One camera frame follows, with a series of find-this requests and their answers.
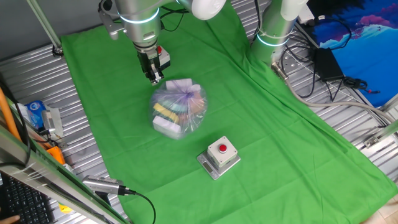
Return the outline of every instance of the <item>keyboard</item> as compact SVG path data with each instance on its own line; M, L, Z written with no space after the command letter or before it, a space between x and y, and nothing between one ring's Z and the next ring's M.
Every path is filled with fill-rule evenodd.
M38 190L1 173L0 220L19 215L20 224L48 224L53 222L49 198Z

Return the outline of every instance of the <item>clear plastic bag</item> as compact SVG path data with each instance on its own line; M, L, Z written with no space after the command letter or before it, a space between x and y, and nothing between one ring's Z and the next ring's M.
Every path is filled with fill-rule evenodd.
M206 110L206 92L190 78L163 82L150 99L154 129L172 139L196 130Z

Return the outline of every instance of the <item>blue led ring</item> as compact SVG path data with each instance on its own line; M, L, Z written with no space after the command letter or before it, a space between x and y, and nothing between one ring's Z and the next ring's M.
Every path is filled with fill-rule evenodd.
M132 24L143 24L143 23L146 23L146 22L149 22L149 21L155 19L156 16L159 14L159 11L160 11L160 9L157 8L157 11L155 12L155 14L154 14L153 16L151 16L151 17L148 18L148 19L144 19L144 20L142 20L142 21L132 21L132 20L129 20L129 19L124 18L123 16L120 16L120 18L121 18L122 20L128 22L128 23L132 23Z

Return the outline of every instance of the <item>metal grating floor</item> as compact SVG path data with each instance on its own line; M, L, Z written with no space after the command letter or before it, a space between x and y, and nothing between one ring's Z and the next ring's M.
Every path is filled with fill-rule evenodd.
M257 16L253 0L232 0L232 5L242 20L246 34L251 39L257 26ZM268 1L260 3L264 9ZM21 103L42 100L46 105L59 108L64 141L68 147L63 150L65 160L77 172L79 178L86 175L106 177L108 171L102 160L101 153L83 111L76 88L72 82L69 69L64 59L54 57L52 46L42 47L27 54L0 62L0 72L10 86L15 97ZM305 54L296 48L298 54ZM299 94L308 93L311 87L311 65L304 66L286 55L284 63L289 73L290 81ZM331 83L332 93L338 83ZM329 100L326 86L316 82L315 91L308 100L325 103ZM351 90L342 89L335 101L361 101ZM379 144L366 148L364 140L379 131L381 124L373 114L361 108L338 106L334 108L312 108L330 126L337 130L348 141L355 145L365 156L387 174L392 180L398 179L398 145L396 139L389 137ZM392 108L390 114L398 118L397 108ZM126 214L117 196L109 198L113 208L124 218ZM58 203L51 201L57 223L83 223L89 219L79 213L68 215L60 212Z

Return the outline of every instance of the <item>green fabric mat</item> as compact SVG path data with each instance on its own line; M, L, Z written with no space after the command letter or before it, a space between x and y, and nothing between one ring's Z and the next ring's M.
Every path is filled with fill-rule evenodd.
M180 19L165 18L173 29ZM252 58L227 3L210 21L184 16L159 44L166 80L192 78L208 96L201 126L181 140L151 126L151 86L136 50L104 27L62 37L70 73L111 177L149 197L157 223L359 223L397 191L376 166ZM197 155L227 136L241 161L213 180ZM152 223L142 198L119 197L134 223Z

